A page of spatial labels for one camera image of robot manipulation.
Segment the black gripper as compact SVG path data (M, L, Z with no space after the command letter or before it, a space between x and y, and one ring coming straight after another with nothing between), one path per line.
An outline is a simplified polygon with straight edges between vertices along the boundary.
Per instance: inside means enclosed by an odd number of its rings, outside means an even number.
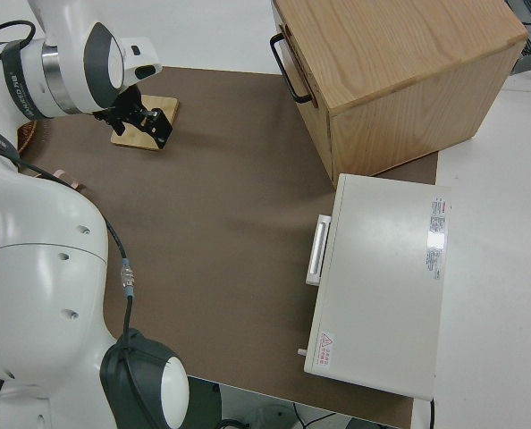
M127 87L110 107L92 115L111 126L116 135L125 132L124 122L135 123L134 126L141 138L148 141L154 150L163 149L173 131L173 126L161 108L144 109L137 85Z

